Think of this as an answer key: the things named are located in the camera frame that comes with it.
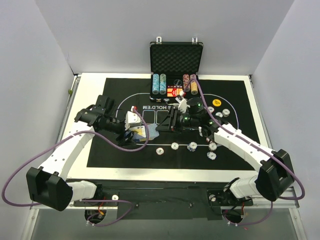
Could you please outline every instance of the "black playing mat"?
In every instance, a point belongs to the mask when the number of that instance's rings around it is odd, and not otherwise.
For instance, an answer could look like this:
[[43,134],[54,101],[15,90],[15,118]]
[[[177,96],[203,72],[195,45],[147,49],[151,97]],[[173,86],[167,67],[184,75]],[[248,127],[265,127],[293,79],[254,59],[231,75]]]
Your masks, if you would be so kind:
[[[259,142],[254,118],[243,81],[232,80],[200,80],[202,90],[208,106],[214,107],[214,114],[229,109],[226,118],[235,128],[251,139]],[[137,106],[140,114],[147,123],[160,123],[168,113],[169,107],[165,103],[151,102],[150,79],[107,78],[103,95],[115,99],[119,108],[117,117],[123,119],[131,106]],[[220,100],[220,106],[214,106],[213,100]],[[115,143],[116,135],[102,131],[102,134]],[[171,149],[171,143],[188,144],[196,142],[198,145],[208,145],[197,131],[181,134],[164,133],[150,141],[143,150],[138,152],[120,151],[100,138],[94,137],[90,149],[87,167],[95,168],[138,168],[138,169],[198,169],[198,170],[253,170],[243,159],[220,146],[215,151],[217,158],[207,158],[207,146],[198,146],[195,152],[180,145],[178,150]],[[163,148],[164,154],[157,155],[156,149]]]

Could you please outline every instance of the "gray wall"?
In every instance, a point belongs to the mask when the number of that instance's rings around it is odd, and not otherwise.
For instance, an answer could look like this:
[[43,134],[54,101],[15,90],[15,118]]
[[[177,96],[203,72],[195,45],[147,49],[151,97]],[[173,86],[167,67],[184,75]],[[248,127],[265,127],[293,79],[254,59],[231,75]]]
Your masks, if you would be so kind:
[[295,0],[253,74],[273,147],[290,153],[305,186],[300,214],[311,240],[320,234],[319,10],[318,0]]
[[204,42],[200,73],[252,74],[294,0],[36,0],[75,73],[149,73],[149,42]]
[[[0,1],[0,39],[2,188],[18,166],[56,141],[73,75],[33,0]],[[30,202],[26,170],[6,193],[16,203]],[[0,200],[0,239],[20,239],[28,211]]]

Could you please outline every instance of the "metal latch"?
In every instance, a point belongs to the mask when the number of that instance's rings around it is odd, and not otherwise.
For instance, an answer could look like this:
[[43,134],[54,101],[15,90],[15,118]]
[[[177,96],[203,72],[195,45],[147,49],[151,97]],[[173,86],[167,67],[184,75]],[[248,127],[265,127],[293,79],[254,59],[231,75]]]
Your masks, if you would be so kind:
[[156,44],[161,44],[161,42],[162,42],[162,37],[157,36],[155,42],[156,42]]
[[192,38],[192,44],[197,44],[198,43],[198,37],[194,36]]

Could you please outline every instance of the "gray floor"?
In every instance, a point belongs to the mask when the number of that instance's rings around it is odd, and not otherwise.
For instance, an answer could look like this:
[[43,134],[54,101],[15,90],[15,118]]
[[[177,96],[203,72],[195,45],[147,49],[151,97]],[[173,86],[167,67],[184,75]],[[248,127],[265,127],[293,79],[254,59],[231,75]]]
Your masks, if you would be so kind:
[[[249,209],[247,222],[266,215],[268,209]],[[116,211],[108,212],[114,219]],[[296,240],[297,236],[288,209],[274,209],[272,215],[257,225],[227,226],[224,220],[121,220],[107,227],[86,226],[84,210],[58,212],[41,209],[32,240]]]

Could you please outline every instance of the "purple cable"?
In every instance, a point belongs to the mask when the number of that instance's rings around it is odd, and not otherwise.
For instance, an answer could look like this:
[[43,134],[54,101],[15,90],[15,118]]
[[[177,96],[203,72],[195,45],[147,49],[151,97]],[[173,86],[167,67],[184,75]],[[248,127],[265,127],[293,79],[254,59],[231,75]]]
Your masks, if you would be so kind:
[[230,222],[230,224],[232,224],[232,225],[237,225],[237,226],[255,225],[255,224],[262,223],[264,220],[266,220],[268,217],[270,217],[273,208],[274,208],[274,203],[271,201],[271,206],[270,206],[270,210],[269,210],[268,214],[267,214],[264,218],[262,218],[262,219],[260,219],[260,220],[258,220],[258,221],[253,221],[253,222],[234,223],[234,222],[232,222],[232,221],[229,221],[229,220],[226,218],[226,215],[223,215],[223,217],[224,217],[225,220],[227,220],[228,222]]
[[[205,107],[205,110],[207,111],[207,113],[209,114],[209,116],[211,117],[211,119],[220,127],[222,128],[224,131],[226,131],[228,134],[230,135],[234,135],[233,132],[229,131],[228,129],[226,129],[225,127],[223,127],[218,121],[217,119],[215,119],[215,117],[211,114],[210,110],[208,109],[208,105],[206,103],[206,100],[205,100],[205,96],[204,96],[204,93],[202,92],[202,89],[200,87],[200,84],[198,82],[197,79],[193,79],[193,81],[196,82],[197,86],[198,86],[198,89],[199,89],[199,92],[200,92],[200,95],[201,95],[201,99],[203,101],[203,105]],[[243,138],[242,136],[239,136],[239,135],[234,135],[235,137],[237,137],[238,139],[241,139],[242,141],[244,141],[245,143],[247,144],[251,144],[251,142],[249,142],[248,140],[246,140],[245,138]],[[258,151],[264,153],[265,155],[267,155],[269,158],[271,158],[272,160],[274,160],[276,163],[278,163],[281,167],[283,167],[292,177],[293,179],[299,184],[300,188],[301,188],[301,196],[298,196],[298,197],[284,197],[284,196],[280,196],[279,198],[280,199],[284,199],[284,200],[301,200],[305,197],[306,195],[306,191],[305,191],[305,188],[302,184],[302,182],[299,180],[299,178],[286,166],[284,165],[280,160],[278,160],[275,156],[269,154],[268,152],[266,152],[265,150],[263,150],[262,148],[254,145],[254,144],[251,144],[252,147],[254,147],[255,149],[257,149]]]
[[[88,203],[96,203],[97,200],[82,200],[82,202],[88,202]],[[123,219],[128,213],[131,212],[131,210],[133,209],[134,207],[134,204],[130,201],[125,201],[125,200],[98,200],[99,203],[124,203],[124,204],[130,204],[130,208],[122,215],[120,216],[119,218],[117,218],[116,220],[112,221],[112,222],[108,222],[108,223],[105,223],[105,224],[95,224],[93,222],[90,222],[90,219],[93,217],[93,216],[96,216],[98,215],[99,213],[95,213],[95,214],[92,214],[91,216],[89,216],[87,218],[87,221],[89,221],[91,224],[93,224],[95,227],[106,227],[106,226],[109,226],[111,224],[115,224],[116,222],[118,222],[119,220]]]
[[5,182],[5,184],[4,184],[3,188],[2,188],[2,192],[1,192],[2,200],[6,204],[14,206],[14,207],[32,207],[32,206],[40,205],[41,203],[14,203],[14,202],[11,202],[6,198],[6,189],[7,189],[8,185],[9,185],[9,183],[11,182],[11,180],[15,177],[15,175],[17,175],[17,173],[20,172],[21,169],[23,169],[26,165],[28,165],[32,161],[36,160],[37,158],[41,157],[42,155],[52,151],[53,149],[55,149],[56,147],[60,146],[61,144],[64,144],[66,141],[70,140],[74,136],[77,136],[77,135],[80,135],[80,134],[94,134],[94,135],[98,136],[99,138],[105,140],[111,146],[113,146],[116,149],[119,149],[121,151],[132,153],[132,152],[137,152],[137,151],[142,150],[147,145],[147,143],[149,141],[149,129],[148,129],[148,125],[147,125],[146,121],[142,118],[142,116],[137,112],[137,110],[135,108],[133,109],[133,112],[138,115],[138,117],[142,120],[142,123],[143,123],[143,125],[145,127],[146,140],[145,140],[145,142],[144,142],[144,144],[142,146],[140,146],[138,148],[135,148],[135,149],[125,149],[125,148],[122,148],[122,147],[114,144],[113,142],[111,142],[109,139],[107,139],[105,136],[101,135],[98,132],[95,132],[95,131],[78,131],[78,132],[74,133],[73,135],[70,135],[70,136],[66,137],[65,139],[61,140],[60,142],[56,143],[55,145],[53,145],[52,147],[48,148],[47,150],[44,150],[43,152],[39,153],[38,155],[32,157],[31,159],[26,161],[24,164],[22,164],[20,167],[18,167],[11,174],[11,176],[9,176],[9,178],[7,179],[7,181]]

